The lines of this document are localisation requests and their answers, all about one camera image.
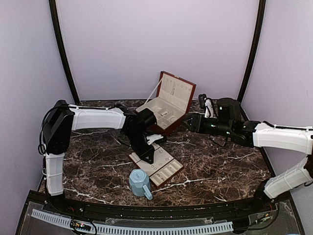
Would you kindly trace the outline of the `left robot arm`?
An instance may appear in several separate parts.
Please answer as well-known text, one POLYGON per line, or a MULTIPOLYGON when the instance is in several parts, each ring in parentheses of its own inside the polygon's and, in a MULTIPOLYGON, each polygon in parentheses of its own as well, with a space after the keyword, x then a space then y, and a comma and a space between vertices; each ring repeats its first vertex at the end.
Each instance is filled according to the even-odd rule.
POLYGON ((38 146, 38 152, 43 155, 45 162, 45 189, 52 196, 50 206, 58 213, 66 213, 69 209, 68 201, 61 195, 64 193, 63 161, 72 131, 120 130, 128 138, 137 156, 152 164, 155 149, 152 137, 145 132, 156 121, 154 113, 148 108, 135 112, 120 104, 100 108, 70 105, 65 100, 58 100, 43 118, 38 146))

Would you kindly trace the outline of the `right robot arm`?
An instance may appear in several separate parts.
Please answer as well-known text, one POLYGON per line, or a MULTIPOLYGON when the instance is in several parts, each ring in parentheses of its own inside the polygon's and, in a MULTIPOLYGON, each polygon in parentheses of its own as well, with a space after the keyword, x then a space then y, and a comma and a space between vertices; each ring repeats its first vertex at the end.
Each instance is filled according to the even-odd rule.
POLYGON ((199 95, 204 114, 185 115, 181 123, 189 131, 209 136, 223 136, 245 147, 273 147, 293 150, 306 157, 284 173, 264 180, 250 200, 250 209, 261 212, 268 200, 298 186, 313 183, 313 129, 270 124, 267 121, 242 121, 239 101, 221 98, 215 103, 205 94, 199 95))

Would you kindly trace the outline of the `red wooden jewelry box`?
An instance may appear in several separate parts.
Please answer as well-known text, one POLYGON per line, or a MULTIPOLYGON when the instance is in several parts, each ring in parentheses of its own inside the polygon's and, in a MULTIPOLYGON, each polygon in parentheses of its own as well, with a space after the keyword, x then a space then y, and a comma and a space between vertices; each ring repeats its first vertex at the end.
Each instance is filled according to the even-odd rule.
POLYGON ((136 111, 146 108, 152 111, 156 123, 150 129, 159 134, 170 135, 180 126, 181 118, 189 112, 195 89, 196 84, 161 71, 159 82, 154 88, 156 97, 149 97, 136 111))

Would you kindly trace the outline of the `red jewelry tray insert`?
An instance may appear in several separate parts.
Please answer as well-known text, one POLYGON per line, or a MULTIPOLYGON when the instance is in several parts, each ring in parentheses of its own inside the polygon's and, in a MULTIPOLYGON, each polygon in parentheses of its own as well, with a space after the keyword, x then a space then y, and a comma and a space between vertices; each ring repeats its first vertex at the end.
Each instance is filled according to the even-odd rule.
POLYGON ((177 175, 183 169, 183 165, 160 145, 153 143, 152 146, 155 149, 152 164, 141 160, 134 152, 129 158, 137 168, 146 172, 155 187, 160 188, 177 175))

